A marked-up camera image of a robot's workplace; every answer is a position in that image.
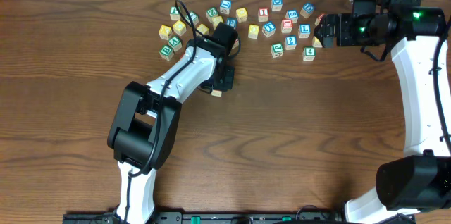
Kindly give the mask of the red A block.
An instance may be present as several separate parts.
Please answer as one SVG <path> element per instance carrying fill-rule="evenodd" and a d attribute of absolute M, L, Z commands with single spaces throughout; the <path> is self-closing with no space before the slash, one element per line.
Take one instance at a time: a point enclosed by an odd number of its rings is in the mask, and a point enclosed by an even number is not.
<path fill-rule="evenodd" d="M 215 89 L 215 90 L 213 90 L 211 92 L 211 95 L 214 96 L 214 97 L 221 97 L 222 96 L 222 91 Z"/>

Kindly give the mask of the blue 2 block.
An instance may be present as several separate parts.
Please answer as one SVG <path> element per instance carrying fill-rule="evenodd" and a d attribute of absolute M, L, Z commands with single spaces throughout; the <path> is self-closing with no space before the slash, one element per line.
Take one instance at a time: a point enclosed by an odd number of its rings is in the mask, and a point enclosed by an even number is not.
<path fill-rule="evenodd" d="M 297 37 L 290 35 L 285 38 L 284 42 L 285 50 L 294 50 L 297 47 Z"/>

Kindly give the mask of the red I block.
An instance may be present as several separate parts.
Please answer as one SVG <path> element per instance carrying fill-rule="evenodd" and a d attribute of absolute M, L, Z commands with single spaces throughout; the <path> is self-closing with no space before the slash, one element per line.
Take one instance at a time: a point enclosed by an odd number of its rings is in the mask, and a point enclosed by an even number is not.
<path fill-rule="evenodd" d="M 260 23 L 264 23 L 268 21 L 269 11 L 268 8 L 259 8 L 258 9 L 258 21 Z"/>

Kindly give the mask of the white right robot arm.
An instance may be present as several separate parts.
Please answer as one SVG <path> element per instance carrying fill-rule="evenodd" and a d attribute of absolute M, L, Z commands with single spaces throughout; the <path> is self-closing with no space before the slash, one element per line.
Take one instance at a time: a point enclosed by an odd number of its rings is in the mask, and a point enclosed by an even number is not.
<path fill-rule="evenodd" d="M 450 19 L 421 0 L 350 0 L 350 13 L 328 14 L 314 29 L 325 48 L 383 46 L 400 81 L 404 157 L 381 165 L 373 189 L 345 203 L 346 223 L 410 223 L 450 207 Z"/>

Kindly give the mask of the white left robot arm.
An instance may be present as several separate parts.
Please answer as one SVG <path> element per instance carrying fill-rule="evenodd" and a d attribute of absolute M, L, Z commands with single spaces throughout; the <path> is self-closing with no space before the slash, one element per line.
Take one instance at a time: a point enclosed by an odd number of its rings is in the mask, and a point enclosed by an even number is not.
<path fill-rule="evenodd" d="M 167 160 L 178 130 L 182 104 L 198 87 L 227 91 L 233 82 L 228 65 L 238 37 L 197 37 L 166 73 L 123 90 L 107 145 L 121 172 L 118 223 L 146 223 L 154 212 L 156 172 Z"/>

